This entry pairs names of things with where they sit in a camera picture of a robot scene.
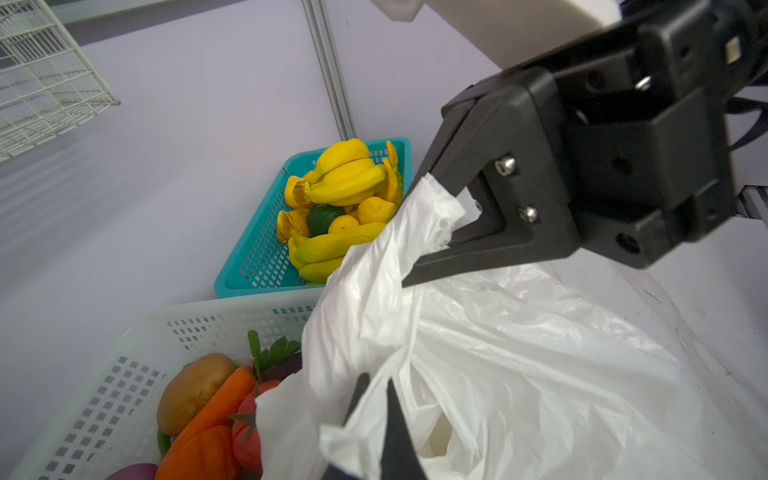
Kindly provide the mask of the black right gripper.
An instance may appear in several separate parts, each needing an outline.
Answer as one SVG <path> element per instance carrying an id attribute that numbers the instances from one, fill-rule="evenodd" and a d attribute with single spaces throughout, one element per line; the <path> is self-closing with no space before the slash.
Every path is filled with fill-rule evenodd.
<path id="1" fill-rule="evenodd" d="M 582 238 L 643 269 L 735 214 L 731 155 L 767 133 L 766 103 L 741 96 L 767 83 L 766 3 L 619 8 L 618 25 L 547 58 L 560 97 L 535 67 L 489 77 L 443 107 L 416 176 L 452 195 L 467 189 L 481 215 L 421 256 L 404 286 L 567 258 Z"/>

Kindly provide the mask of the teal plastic fruit basket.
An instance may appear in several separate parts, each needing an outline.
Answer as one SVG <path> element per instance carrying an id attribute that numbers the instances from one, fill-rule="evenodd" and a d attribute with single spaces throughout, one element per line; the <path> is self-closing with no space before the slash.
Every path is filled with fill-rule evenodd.
<path id="1" fill-rule="evenodd" d="M 395 183 L 400 183 L 402 192 L 406 193 L 413 178 L 410 141 L 396 137 L 368 142 L 366 145 L 371 158 L 377 164 L 384 164 L 389 173 L 388 179 L 372 196 L 382 198 L 386 187 Z M 300 278 L 289 253 L 288 241 L 295 233 L 315 237 L 310 234 L 306 223 L 306 215 L 312 206 L 293 209 L 284 198 L 288 180 L 293 176 L 304 177 L 314 170 L 317 159 L 325 150 L 301 153 L 286 162 L 217 277 L 215 293 L 219 297 L 320 288 L 325 285 L 310 284 Z M 333 221 L 328 233 L 361 225 L 349 215 L 359 204 L 344 206 L 346 214 Z"/>

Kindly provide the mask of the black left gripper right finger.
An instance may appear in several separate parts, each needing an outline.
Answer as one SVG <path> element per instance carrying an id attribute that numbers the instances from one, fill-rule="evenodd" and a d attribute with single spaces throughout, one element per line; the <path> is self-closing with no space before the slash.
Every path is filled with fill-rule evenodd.
<path id="1" fill-rule="evenodd" d="M 381 456 L 381 479 L 427 479 L 411 440 L 392 380 L 387 385 L 387 423 Z"/>

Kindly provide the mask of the dark purple toy eggplant right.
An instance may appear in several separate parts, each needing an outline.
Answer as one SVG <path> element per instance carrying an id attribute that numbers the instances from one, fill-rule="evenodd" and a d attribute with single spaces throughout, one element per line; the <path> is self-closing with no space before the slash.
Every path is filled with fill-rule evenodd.
<path id="1" fill-rule="evenodd" d="M 268 368 L 262 375 L 262 382 L 282 381 L 288 376 L 299 372 L 302 366 L 302 354 L 298 352 L 281 363 Z"/>

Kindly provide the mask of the brown toy potato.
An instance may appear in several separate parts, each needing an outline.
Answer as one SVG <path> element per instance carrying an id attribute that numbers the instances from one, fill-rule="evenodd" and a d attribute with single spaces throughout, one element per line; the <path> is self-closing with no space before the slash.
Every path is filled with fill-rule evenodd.
<path id="1" fill-rule="evenodd" d="M 233 360 L 219 353 L 186 365 L 161 396 L 156 415 L 160 431 L 170 437 L 178 436 L 236 368 Z"/>

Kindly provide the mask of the green toy avocado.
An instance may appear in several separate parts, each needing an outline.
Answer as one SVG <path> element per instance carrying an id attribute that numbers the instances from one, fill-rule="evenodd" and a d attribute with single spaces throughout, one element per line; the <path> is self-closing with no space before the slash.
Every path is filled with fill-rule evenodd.
<path id="1" fill-rule="evenodd" d="M 319 204 L 312 206 L 307 215 L 306 223 L 312 236 L 327 234 L 333 221 L 346 214 L 343 207 Z"/>

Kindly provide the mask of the yellow-green toy mango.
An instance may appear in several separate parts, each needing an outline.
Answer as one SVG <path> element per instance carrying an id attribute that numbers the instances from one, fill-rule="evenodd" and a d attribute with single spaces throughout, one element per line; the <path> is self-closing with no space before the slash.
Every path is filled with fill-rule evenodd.
<path id="1" fill-rule="evenodd" d="M 312 238 L 295 233 L 288 241 L 291 261 L 300 278 L 310 284 L 325 284 L 351 247 L 372 242 L 385 226 L 374 222 Z"/>

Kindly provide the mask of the toy banana bunch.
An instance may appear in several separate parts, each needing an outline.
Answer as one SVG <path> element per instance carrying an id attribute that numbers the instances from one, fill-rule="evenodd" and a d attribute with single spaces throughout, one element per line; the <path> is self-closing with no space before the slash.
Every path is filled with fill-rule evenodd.
<path id="1" fill-rule="evenodd" d="M 368 146 L 351 139 L 326 149 L 304 177 L 291 177 L 284 198 L 293 209 L 356 205 L 376 193 L 388 177 L 387 167 L 371 158 Z"/>

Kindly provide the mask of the purple toy onion back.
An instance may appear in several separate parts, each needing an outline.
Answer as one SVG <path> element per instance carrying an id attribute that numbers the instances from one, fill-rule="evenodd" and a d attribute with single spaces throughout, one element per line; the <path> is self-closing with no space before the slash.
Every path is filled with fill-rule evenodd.
<path id="1" fill-rule="evenodd" d="M 157 464 L 137 463 L 115 471 L 106 480 L 154 480 L 157 470 Z"/>

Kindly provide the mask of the red toy tomato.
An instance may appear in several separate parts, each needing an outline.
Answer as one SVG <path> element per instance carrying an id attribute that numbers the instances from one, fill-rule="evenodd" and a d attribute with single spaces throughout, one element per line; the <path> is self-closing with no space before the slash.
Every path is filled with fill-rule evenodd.
<path id="1" fill-rule="evenodd" d="M 269 380 L 249 392 L 241 401 L 231 434 L 233 452 L 237 463 L 247 472 L 260 477 L 263 473 L 261 441 L 256 428 L 256 395 L 263 394 L 279 385 L 279 380 Z"/>

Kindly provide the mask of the white plastic grocery bag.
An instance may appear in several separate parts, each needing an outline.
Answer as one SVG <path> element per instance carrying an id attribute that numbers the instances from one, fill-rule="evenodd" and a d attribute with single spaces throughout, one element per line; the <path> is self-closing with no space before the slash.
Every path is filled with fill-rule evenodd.
<path id="1" fill-rule="evenodd" d="M 625 322 L 519 299 L 516 287 L 546 281 L 533 268 L 403 285 L 463 212 L 426 176 L 331 276 L 302 333 L 302 369 L 256 402 L 265 477 L 318 479 L 333 464 L 381 479 L 392 380 L 430 479 L 713 478 L 701 399 Z"/>

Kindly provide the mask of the toy carrot back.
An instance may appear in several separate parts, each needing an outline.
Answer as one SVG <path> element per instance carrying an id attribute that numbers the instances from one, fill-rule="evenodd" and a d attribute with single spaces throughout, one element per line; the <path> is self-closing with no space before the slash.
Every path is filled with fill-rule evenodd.
<path id="1" fill-rule="evenodd" d="M 241 365 L 233 360 L 237 366 L 236 370 L 178 436 L 170 437 L 161 432 L 158 427 L 158 441 L 167 443 L 163 447 L 163 459 L 176 441 L 180 446 L 196 435 L 222 425 L 228 426 L 231 432 L 232 423 L 236 419 L 235 414 L 242 399 L 249 392 L 255 391 L 258 385 L 264 383 L 262 382 L 263 373 L 292 355 L 301 353 L 301 343 L 286 337 L 278 338 L 268 348 L 262 347 L 259 334 L 254 330 L 247 333 L 247 339 L 250 359 Z"/>

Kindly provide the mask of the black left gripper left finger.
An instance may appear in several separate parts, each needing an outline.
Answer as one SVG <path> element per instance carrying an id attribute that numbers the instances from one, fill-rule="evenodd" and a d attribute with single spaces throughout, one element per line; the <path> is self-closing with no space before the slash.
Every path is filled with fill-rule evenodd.
<path id="1" fill-rule="evenodd" d="M 354 412 L 357 404 L 359 403 L 361 397 L 365 393 L 369 384 L 370 384 L 369 373 L 363 373 L 358 377 L 355 388 L 352 393 L 351 400 L 349 402 L 349 405 L 345 413 L 344 424 L 346 424 L 347 421 L 349 420 L 350 416 Z M 348 475 L 343 470 L 337 468 L 333 464 L 329 464 L 324 475 L 322 476 L 322 480 L 358 480 L 358 478 Z"/>

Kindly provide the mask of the white plastic vegetable basket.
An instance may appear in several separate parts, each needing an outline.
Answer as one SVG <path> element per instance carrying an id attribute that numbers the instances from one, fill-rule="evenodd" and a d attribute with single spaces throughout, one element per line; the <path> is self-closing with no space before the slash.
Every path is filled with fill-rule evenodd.
<path id="1" fill-rule="evenodd" d="M 249 357 L 247 333 L 262 346 L 299 340 L 319 287 L 155 310 L 130 328 L 78 396 L 43 430 L 12 479 L 105 479 L 138 463 L 157 463 L 156 411 L 170 380 L 210 353 Z"/>

